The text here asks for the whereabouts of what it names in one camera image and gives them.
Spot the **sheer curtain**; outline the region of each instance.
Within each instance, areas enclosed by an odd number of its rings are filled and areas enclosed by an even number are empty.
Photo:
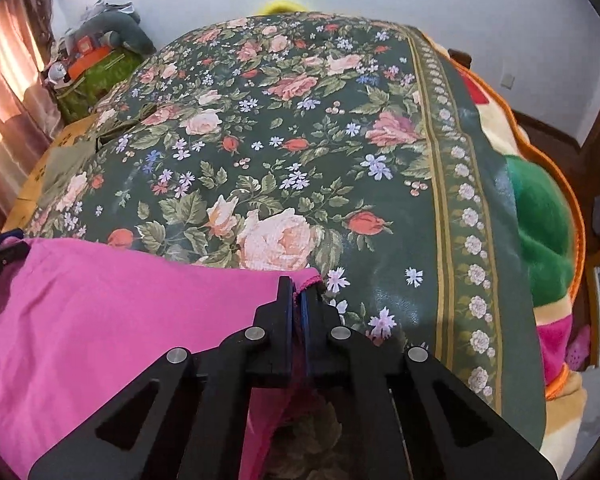
[[[50,39],[44,33],[50,17],[47,4],[0,0],[0,227],[33,166],[62,127],[58,108],[40,77]]]

